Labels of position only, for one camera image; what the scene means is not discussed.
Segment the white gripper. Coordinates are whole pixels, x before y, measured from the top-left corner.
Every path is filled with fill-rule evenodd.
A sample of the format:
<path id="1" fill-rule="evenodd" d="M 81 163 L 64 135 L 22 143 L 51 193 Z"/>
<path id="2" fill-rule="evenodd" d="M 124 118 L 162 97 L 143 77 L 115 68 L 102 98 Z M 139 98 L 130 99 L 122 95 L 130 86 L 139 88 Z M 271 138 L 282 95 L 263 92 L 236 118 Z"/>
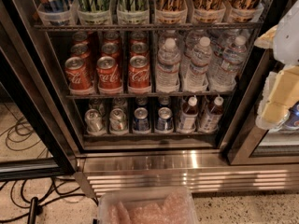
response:
<path id="1" fill-rule="evenodd" d="M 287 66 L 278 73 L 270 72 L 262 92 L 255 124 L 263 130 L 282 125 L 290 109 L 299 101 L 299 0 L 286 15 L 254 41 L 260 49 L 273 48 L 277 61 Z"/>

